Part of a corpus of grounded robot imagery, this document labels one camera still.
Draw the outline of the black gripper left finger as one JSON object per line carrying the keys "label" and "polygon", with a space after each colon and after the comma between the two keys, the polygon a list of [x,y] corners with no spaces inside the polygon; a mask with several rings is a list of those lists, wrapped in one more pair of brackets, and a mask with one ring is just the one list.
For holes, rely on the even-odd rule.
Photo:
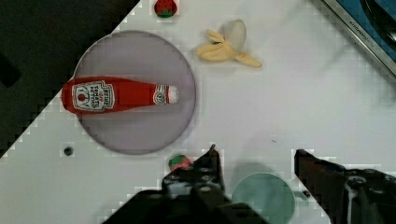
{"label": "black gripper left finger", "polygon": [[225,194],[219,153],[211,147],[188,167],[162,180],[159,190],[136,193],[103,224],[268,224],[246,203]]}

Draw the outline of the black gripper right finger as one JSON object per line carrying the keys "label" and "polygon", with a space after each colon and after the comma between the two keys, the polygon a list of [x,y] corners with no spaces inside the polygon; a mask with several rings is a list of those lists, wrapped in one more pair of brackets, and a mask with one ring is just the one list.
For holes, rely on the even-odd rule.
{"label": "black gripper right finger", "polygon": [[375,169],[347,169],[304,149],[294,155],[294,173],[332,224],[395,224],[393,175]]}

